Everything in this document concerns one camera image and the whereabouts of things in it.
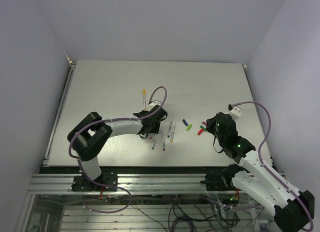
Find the yellow marker pen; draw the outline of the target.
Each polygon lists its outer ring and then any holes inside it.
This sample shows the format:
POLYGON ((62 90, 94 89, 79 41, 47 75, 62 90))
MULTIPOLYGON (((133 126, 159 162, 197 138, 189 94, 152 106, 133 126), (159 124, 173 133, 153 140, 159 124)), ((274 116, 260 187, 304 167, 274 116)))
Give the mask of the yellow marker pen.
POLYGON ((147 101, 146 101, 146 90, 145 89, 142 90, 142 94, 143 94, 143 109, 146 110, 147 109, 147 101))

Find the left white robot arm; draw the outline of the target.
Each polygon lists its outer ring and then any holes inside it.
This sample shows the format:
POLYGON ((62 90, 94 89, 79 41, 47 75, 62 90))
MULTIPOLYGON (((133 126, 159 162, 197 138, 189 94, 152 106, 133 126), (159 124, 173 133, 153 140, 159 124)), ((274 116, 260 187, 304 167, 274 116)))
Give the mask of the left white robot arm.
POLYGON ((167 116, 158 101, 151 102, 149 110, 134 113, 131 118, 103 120, 97 112, 88 114, 67 136, 69 149, 76 152, 81 170, 86 175, 85 186, 91 191, 101 187, 103 173, 98 154, 109 138, 126 134, 157 134, 167 116))

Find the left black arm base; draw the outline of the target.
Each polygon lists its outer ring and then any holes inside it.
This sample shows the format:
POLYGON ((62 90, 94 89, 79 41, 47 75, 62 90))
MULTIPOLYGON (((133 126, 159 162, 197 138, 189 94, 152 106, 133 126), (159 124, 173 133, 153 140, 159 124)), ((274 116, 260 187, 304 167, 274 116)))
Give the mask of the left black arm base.
POLYGON ((117 190, 118 177, 114 173, 101 174, 95 183, 89 181, 85 176, 75 176, 71 185, 72 192, 98 192, 98 191, 110 191, 115 192, 117 190))

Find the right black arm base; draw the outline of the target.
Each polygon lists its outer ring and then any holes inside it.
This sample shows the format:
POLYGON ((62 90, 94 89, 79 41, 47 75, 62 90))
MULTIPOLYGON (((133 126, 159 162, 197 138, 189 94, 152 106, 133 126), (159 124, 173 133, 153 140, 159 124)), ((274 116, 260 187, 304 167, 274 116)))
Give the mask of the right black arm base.
POLYGON ((231 164, 220 172, 211 172, 206 174, 204 180, 200 181, 201 184, 206 186, 207 191, 226 191, 235 190, 232 178, 236 173, 246 171, 243 167, 237 164, 231 164))

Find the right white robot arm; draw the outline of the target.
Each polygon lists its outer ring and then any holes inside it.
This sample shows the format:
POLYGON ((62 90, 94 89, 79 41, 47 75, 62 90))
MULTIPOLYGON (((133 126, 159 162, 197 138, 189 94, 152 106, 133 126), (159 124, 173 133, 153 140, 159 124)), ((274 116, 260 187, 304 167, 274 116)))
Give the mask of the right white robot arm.
POLYGON ((217 113, 206 120, 206 130, 214 136, 221 153, 234 161, 226 167, 220 178, 226 190, 244 191, 272 216, 283 232, 299 232, 314 229, 315 197, 306 190, 301 191, 284 179, 261 156, 246 138, 238 134, 236 118, 241 114, 238 105, 230 105, 228 113, 217 113))

